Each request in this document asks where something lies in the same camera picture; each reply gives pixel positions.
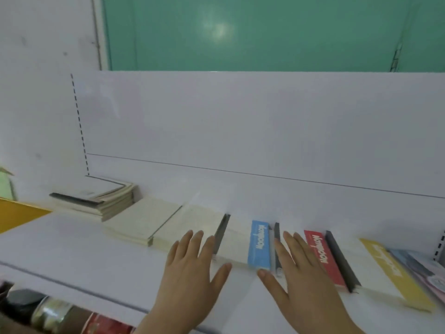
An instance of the yellow notebook cover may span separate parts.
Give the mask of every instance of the yellow notebook cover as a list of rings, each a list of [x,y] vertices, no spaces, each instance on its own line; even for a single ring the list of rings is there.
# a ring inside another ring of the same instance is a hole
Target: yellow notebook cover
[[[48,213],[40,207],[0,198],[0,233],[40,218]]]
[[[436,305],[425,294],[422,288],[381,244],[363,238],[361,238],[360,241],[377,264],[379,264],[386,276],[400,291],[406,306],[427,310],[429,312],[436,308]]]

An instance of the green panel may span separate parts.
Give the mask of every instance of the green panel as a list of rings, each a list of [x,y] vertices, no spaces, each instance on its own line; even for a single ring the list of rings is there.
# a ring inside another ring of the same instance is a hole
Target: green panel
[[[410,3],[124,1],[105,0],[113,70],[385,72]]]
[[[110,70],[137,70],[134,0],[102,0]]]
[[[398,71],[445,72],[445,0],[421,0],[413,10]]]

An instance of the white shelf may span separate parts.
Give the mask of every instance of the white shelf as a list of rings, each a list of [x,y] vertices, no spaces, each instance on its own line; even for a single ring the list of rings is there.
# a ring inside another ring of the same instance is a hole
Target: white shelf
[[[105,235],[100,224],[57,213],[0,235],[0,262],[15,267],[1,267],[6,276],[131,325],[153,306],[164,260],[163,252]],[[342,298],[368,334],[433,333],[445,327],[441,307],[428,314],[364,295]],[[294,333],[255,272],[242,269],[233,270],[203,326],[228,334]]]

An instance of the blue notebook cover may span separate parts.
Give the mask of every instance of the blue notebook cover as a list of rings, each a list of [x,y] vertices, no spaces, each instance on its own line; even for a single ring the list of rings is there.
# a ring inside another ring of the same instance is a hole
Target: blue notebook cover
[[[269,223],[252,221],[248,265],[270,270]]]

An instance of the person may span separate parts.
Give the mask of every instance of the person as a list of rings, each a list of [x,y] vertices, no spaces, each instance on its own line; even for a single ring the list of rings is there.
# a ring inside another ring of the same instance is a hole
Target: person
[[[164,275],[153,309],[134,334],[186,334],[210,313],[231,271],[224,264],[210,281],[214,236],[199,253],[203,232],[188,231],[167,255]],[[258,277],[275,300],[284,318],[299,334],[364,333],[349,317],[336,287],[315,254],[295,233],[284,232],[275,249],[287,281],[287,292],[267,270]]]

